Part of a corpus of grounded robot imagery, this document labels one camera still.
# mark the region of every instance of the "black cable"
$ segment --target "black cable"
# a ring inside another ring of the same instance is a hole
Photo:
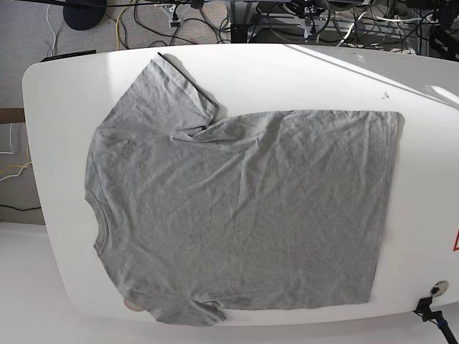
[[[218,42],[219,42],[218,34],[217,34],[217,32],[212,28],[212,26],[211,26],[209,23],[207,23],[206,21],[204,21],[204,20],[202,20],[202,19],[199,19],[199,18],[188,18],[188,19],[185,19],[185,20],[184,20],[184,23],[186,23],[187,21],[190,21],[190,20],[196,20],[196,21],[198,21],[198,22],[201,22],[201,23],[206,24],[206,25],[212,30],[212,32],[214,33],[215,39],[217,40],[217,44],[218,44]],[[174,32],[174,37],[171,39],[171,43],[169,44],[169,46],[172,45],[172,43],[174,42],[174,39],[175,39],[175,38],[178,38],[178,37],[176,36],[176,34],[177,34],[177,32],[179,31],[180,28],[181,28],[181,27],[178,27],[177,30],[175,30],[175,32]]]
[[[400,53],[403,54],[403,41],[402,41],[402,30],[400,29],[400,23],[397,23],[397,26],[399,28],[399,36],[400,36]]]
[[[147,1],[146,3],[142,3],[142,4],[138,4],[137,2],[134,3],[134,4],[122,4],[122,5],[105,5],[105,6],[101,6],[101,5],[97,5],[97,4],[92,4],[90,2],[84,2],[84,1],[74,1],[73,3],[74,4],[77,4],[77,5],[86,5],[87,7],[97,7],[97,8],[102,8],[102,9],[105,9],[105,8],[109,8],[109,7],[137,7],[137,6],[148,6],[148,5],[159,5],[159,4],[163,4],[163,5],[174,5],[174,4],[177,4],[177,3],[181,3],[181,4],[190,4],[191,2],[190,1],[187,1],[187,2],[182,2],[182,1],[172,1],[172,0],[160,0],[160,1]]]
[[[152,29],[152,28],[150,28],[150,27],[147,27],[147,26],[145,26],[144,24],[140,23],[139,20],[137,20],[137,7],[134,7],[134,21],[135,21],[138,25],[140,25],[141,27],[143,27],[145,30],[149,30],[150,32],[153,32],[154,34],[157,34],[157,35],[159,35],[159,36],[162,36],[162,37],[169,37],[169,38],[172,38],[172,39],[180,39],[180,40],[182,40],[182,41],[185,41],[185,42],[188,42],[188,43],[191,43],[191,44],[196,44],[196,43],[194,43],[194,42],[192,42],[192,41],[190,41],[190,40],[188,40],[188,39],[185,39],[185,38],[181,38],[181,37],[175,36],[175,33],[176,33],[176,32],[174,32],[174,35],[171,35],[171,34],[162,34],[162,33],[158,32],[158,31],[156,31],[156,30],[154,30],[154,29]]]
[[[257,29],[257,24],[258,24],[259,20],[260,20],[260,18],[258,17],[258,18],[255,20],[255,23],[253,23],[252,33],[250,34],[250,37],[249,37],[247,43],[252,42],[253,35],[254,35],[254,33],[255,33],[255,30]]]
[[[219,37],[218,37],[218,33],[217,33],[218,30],[217,30],[217,29],[214,29],[213,26],[212,26],[209,22],[207,22],[207,21],[205,21],[205,20],[202,20],[202,19],[199,19],[199,18],[188,18],[188,19],[185,19],[185,21],[188,21],[188,20],[196,20],[197,22],[201,22],[201,23],[206,24],[206,25],[212,30],[212,32],[214,32],[215,39],[217,40],[217,42],[219,41]]]
[[[151,48],[151,46],[152,46],[153,44],[155,44],[155,43],[162,43],[162,44],[164,44],[165,47],[167,47],[167,43],[165,43],[165,41],[161,41],[160,39],[157,39],[156,41],[150,43],[150,45],[148,45],[147,47],[148,47],[148,48]]]
[[[411,30],[410,32],[408,32],[408,34],[406,34],[401,40],[399,40],[398,42],[384,42],[384,43],[378,43],[378,45],[386,45],[386,44],[399,44],[400,42],[404,42],[406,41],[418,28],[419,26],[422,24],[422,21],[427,18],[430,14],[426,14],[422,17],[421,20],[419,20],[419,23],[416,25],[416,27]]]
[[[205,22],[208,23],[208,25],[209,25],[211,28],[213,28],[214,30],[217,30],[217,31],[219,31],[219,32],[230,32],[230,29],[229,29],[229,28],[222,28],[222,25],[220,25],[220,28],[215,27],[215,26],[213,25],[213,23],[207,18],[206,14],[204,13],[204,11],[203,11],[202,9],[199,10],[199,13],[201,13],[201,16],[202,16],[203,20],[205,20]]]
[[[352,8],[352,16],[354,17],[354,31],[356,32],[355,41],[356,46],[359,46],[359,33],[357,31],[357,16],[356,16],[356,8]]]
[[[41,206],[36,206],[34,208],[19,209],[19,208],[16,208],[15,206],[7,206],[5,204],[0,204],[0,206],[3,206],[4,208],[14,209],[14,210],[17,210],[17,211],[29,211],[29,210],[36,210],[36,209],[41,209],[42,208]]]
[[[223,41],[223,39],[222,39],[222,27],[223,27],[223,23],[225,23],[225,21],[228,22],[228,17],[223,19],[222,22],[220,23],[220,29],[218,30],[218,37],[220,38],[219,42]]]
[[[418,317],[422,317],[421,314],[416,313],[415,311],[413,311],[413,313],[416,314]],[[437,324],[435,321],[433,321],[433,320],[429,320],[429,321],[430,321],[432,324],[436,324],[436,325],[438,326],[438,324]]]
[[[326,5],[327,5],[327,20],[325,22],[325,24],[314,34],[314,35],[311,35],[311,38],[313,37],[317,37],[321,32],[323,32],[325,30],[325,28],[328,26],[328,23],[330,22],[330,18],[331,18],[331,11],[330,11],[330,4],[328,3],[328,0],[324,0]],[[281,34],[278,34],[274,29],[273,27],[271,26],[271,23],[270,23],[270,14],[271,14],[271,11],[274,9],[274,6],[277,6],[279,4],[282,4],[281,2],[275,2],[269,9],[269,11],[267,12],[266,14],[266,22],[268,24],[268,27],[270,29],[270,31],[277,37],[281,38],[281,39],[284,39],[285,41],[289,41],[289,42],[304,42],[306,43],[306,38],[304,39],[289,39],[289,38],[286,38],[284,36],[282,36]]]

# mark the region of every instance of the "white table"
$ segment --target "white table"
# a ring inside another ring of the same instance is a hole
[[[459,64],[347,48],[239,45],[111,52],[31,66],[27,130],[44,218],[70,302],[103,317],[132,312],[93,249],[84,200],[94,129],[157,52],[170,54],[220,105],[219,118],[269,110],[393,110],[404,116],[384,241],[365,305],[317,310],[224,310],[223,325],[319,323],[413,310],[440,280],[434,305],[459,301]]]

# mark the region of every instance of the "gray t-shirt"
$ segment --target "gray t-shirt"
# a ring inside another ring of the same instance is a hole
[[[399,114],[217,111],[158,56],[95,131],[86,199],[122,296],[195,326],[368,302]]]

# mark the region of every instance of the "tangle of wires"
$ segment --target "tangle of wires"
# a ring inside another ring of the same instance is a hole
[[[331,19],[330,4],[329,4],[328,0],[323,0],[323,2],[326,5],[326,12],[327,12],[326,21],[325,21],[325,23],[323,24],[323,26],[319,30],[316,30],[316,23],[315,23],[313,17],[311,16],[309,18],[311,20],[311,22],[312,22],[312,25],[313,25],[312,26],[312,30],[311,30],[311,34],[312,35],[310,36],[311,39],[314,39],[315,37],[318,37],[318,35],[320,35],[321,32],[323,32],[326,29],[326,27],[328,26],[328,24],[330,23],[330,19]],[[273,33],[275,36],[281,38],[282,40],[285,40],[285,41],[288,41],[288,42],[292,42],[292,43],[300,43],[300,42],[304,43],[306,41],[306,39],[304,38],[303,35],[289,34],[289,33],[283,32],[282,30],[273,28],[273,26],[271,24],[271,20],[270,20],[270,15],[272,14],[273,9],[275,7],[278,7],[279,9],[283,9],[282,5],[283,5],[282,2],[275,2],[270,7],[270,9],[268,10],[268,12],[266,14],[266,22],[268,24],[269,30],[271,31],[271,33]],[[292,38],[287,37],[286,35],[303,37],[303,38],[302,39],[292,39]]]
[[[175,15],[176,15],[177,8],[180,5],[189,4],[189,1],[149,1],[149,0],[145,0],[145,1],[148,2],[147,4],[175,4],[176,5],[175,8],[174,8],[174,14]],[[139,2],[139,0],[135,0],[135,2],[133,2],[132,4],[126,4],[124,6],[129,6],[129,5],[132,6],[132,5],[136,5],[136,4],[140,5],[140,4],[143,4],[143,3]],[[227,17],[225,17],[223,19],[222,23],[220,24],[220,26],[217,27],[215,24],[211,23],[211,21],[208,19],[207,15],[204,13],[203,10],[200,10],[200,14],[202,16],[202,19],[201,18],[187,18],[187,19],[184,20],[184,23],[186,23],[186,22],[200,22],[200,23],[206,25],[207,27],[209,27],[211,29],[212,33],[215,35],[215,39],[216,39],[216,43],[217,44],[225,43],[225,42],[231,42],[229,39],[227,39],[225,37],[222,37],[223,33],[230,32],[230,28],[228,26],[229,25],[229,19]],[[113,22],[115,22],[115,23],[117,22],[116,18],[110,16],[109,14],[105,14],[105,15],[110,20],[112,20]],[[194,42],[191,39],[187,39],[187,38],[179,36],[179,32],[182,29],[184,29],[182,27],[177,27],[172,34],[168,34],[168,33],[160,32],[157,29],[154,29],[152,27],[147,26],[146,24],[144,24],[138,18],[137,6],[133,6],[133,18],[134,18],[134,22],[138,26],[140,26],[143,29],[145,29],[145,30],[147,30],[147,31],[149,31],[149,32],[161,37],[161,39],[155,39],[154,41],[152,41],[152,43],[150,43],[147,47],[153,47],[153,46],[155,46],[155,47],[157,47],[157,46],[167,47],[167,46],[174,45],[174,43],[177,40],[180,41],[180,42],[185,42],[185,44],[198,44],[197,42]],[[119,34],[118,30],[117,30],[117,35],[119,35],[119,37],[117,37],[117,39],[119,40],[120,45],[123,46],[125,49],[136,49],[137,47],[131,47],[128,44],[128,30],[126,28],[125,23],[123,22],[122,16],[119,17],[119,25],[122,28],[122,32],[123,32],[123,34]]]

